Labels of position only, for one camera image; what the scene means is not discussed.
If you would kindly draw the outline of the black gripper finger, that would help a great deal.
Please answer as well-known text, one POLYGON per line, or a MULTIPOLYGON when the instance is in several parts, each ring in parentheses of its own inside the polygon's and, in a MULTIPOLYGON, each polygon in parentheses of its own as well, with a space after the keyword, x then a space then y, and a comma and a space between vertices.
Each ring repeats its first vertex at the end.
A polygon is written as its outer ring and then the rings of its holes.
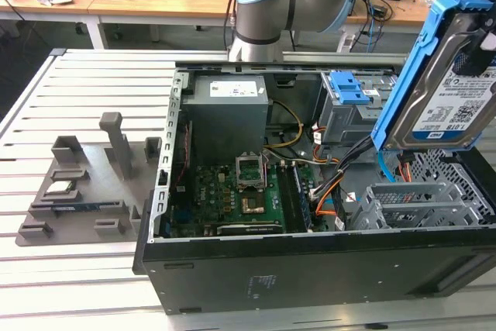
POLYGON ((469 42, 463 48, 466 56, 463 75, 480 75, 495 56, 494 27, 479 28, 468 36, 469 42))

